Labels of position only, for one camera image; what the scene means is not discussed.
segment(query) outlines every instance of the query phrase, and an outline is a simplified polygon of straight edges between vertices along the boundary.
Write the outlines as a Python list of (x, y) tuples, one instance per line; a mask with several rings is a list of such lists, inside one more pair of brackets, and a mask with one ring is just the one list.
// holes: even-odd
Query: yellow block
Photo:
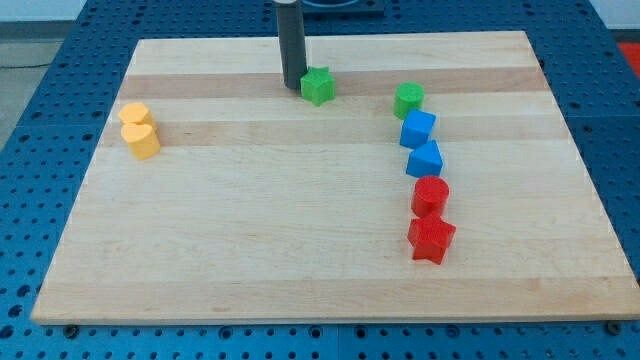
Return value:
[(158, 124), (151, 115), (151, 110), (144, 103), (130, 103), (125, 105), (118, 113), (118, 117), (123, 124), (147, 124), (154, 131), (158, 131)]
[(160, 151), (160, 141), (151, 125), (124, 124), (120, 135), (138, 160), (144, 160)]

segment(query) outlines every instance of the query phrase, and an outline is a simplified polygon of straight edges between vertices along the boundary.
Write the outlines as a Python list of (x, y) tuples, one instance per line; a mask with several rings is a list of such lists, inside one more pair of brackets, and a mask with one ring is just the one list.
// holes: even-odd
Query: wooden board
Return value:
[[(335, 101), (275, 38), (143, 40), (32, 313), (43, 324), (627, 319), (640, 290), (522, 32), (316, 37)], [(424, 109), (458, 232), (410, 259), (395, 87)], [(113, 114), (145, 101), (161, 152)]]

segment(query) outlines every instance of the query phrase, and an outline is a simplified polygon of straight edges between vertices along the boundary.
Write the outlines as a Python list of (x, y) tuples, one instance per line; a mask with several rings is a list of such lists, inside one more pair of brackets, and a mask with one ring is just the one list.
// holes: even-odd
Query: blue cube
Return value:
[(417, 178), (427, 175), (440, 176), (442, 164), (442, 156), (440, 155), (438, 144), (431, 140), (409, 154), (407, 175)]
[(431, 129), (436, 122), (436, 116), (420, 110), (411, 110), (402, 123), (400, 145), (415, 149), (427, 141), (431, 135)]

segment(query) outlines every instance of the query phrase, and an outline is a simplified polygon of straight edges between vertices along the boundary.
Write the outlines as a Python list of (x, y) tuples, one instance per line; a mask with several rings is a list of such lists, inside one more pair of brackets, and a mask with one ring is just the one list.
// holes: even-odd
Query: green block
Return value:
[(396, 100), (393, 104), (393, 113), (398, 119), (404, 120), (409, 111), (422, 109), (424, 100), (424, 88), (414, 82), (405, 82), (396, 89)]
[(309, 66), (307, 74), (300, 79), (302, 98), (310, 100), (315, 106), (333, 100), (336, 96), (336, 81), (329, 74), (329, 68), (314, 68)]

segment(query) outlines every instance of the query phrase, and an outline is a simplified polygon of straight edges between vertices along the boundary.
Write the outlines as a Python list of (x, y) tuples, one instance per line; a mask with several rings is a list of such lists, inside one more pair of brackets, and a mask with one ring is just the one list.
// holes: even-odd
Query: green cylinder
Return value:
[(422, 109), (424, 100), (424, 88), (414, 82), (405, 82), (396, 89), (396, 101), (393, 104), (393, 113), (398, 119), (404, 120), (410, 110)]

